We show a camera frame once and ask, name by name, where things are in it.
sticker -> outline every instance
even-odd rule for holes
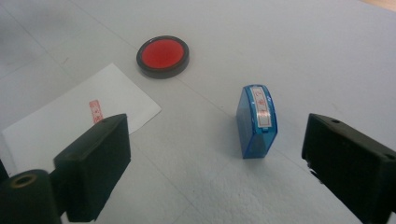
[[[378,7],[396,11],[396,1],[395,0],[362,0],[365,3],[372,4]]]
[[[268,107],[267,98],[265,96],[262,87],[251,87],[251,93],[253,94],[254,105],[256,106],[257,114],[257,126],[259,128],[270,128],[271,124],[271,114]]]
[[[102,110],[98,100],[90,101],[93,123],[97,123],[103,119]]]

table surface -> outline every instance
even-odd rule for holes
[[[158,35],[190,47],[177,77],[138,69]],[[163,110],[130,136],[132,163],[97,223],[360,223],[301,159],[308,114],[396,148],[396,13],[362,1],[3,0],[0,130],[110,63]],[[248,84],[276,106],[263,160],[241,159]],[[15,175],[3,137],[0,152]]]

